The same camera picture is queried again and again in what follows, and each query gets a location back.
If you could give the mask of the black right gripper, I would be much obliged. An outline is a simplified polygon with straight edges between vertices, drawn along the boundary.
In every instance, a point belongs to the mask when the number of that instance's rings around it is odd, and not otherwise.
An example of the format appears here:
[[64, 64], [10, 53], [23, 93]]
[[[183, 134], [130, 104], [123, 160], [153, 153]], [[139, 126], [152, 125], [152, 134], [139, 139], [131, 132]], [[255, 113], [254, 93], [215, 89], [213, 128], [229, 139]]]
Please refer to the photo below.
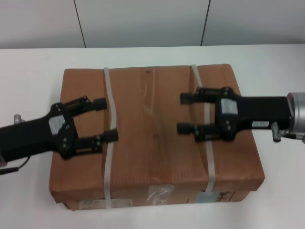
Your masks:
[[286, 97], [243, 97], [232, 88], [223, 87], [215, 101], [217, 139], [233, 141], [243, 130], [269, 130], [277, 123], [280, 130], [289, 129], [291, 112]]

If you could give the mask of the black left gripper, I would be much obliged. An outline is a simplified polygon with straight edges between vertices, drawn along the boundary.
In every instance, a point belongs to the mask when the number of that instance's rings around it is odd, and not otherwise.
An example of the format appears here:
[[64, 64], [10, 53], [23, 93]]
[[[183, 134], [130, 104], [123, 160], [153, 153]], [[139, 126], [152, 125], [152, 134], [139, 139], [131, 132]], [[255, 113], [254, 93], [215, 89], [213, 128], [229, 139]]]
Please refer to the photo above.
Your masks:
[[2, 127], [0, 154], [4, 160], [18, 160], [52, 151], [70, 159], [76, 155], [75, 140], [73, 116], [64, 104], [56, 103], [44, 117]]

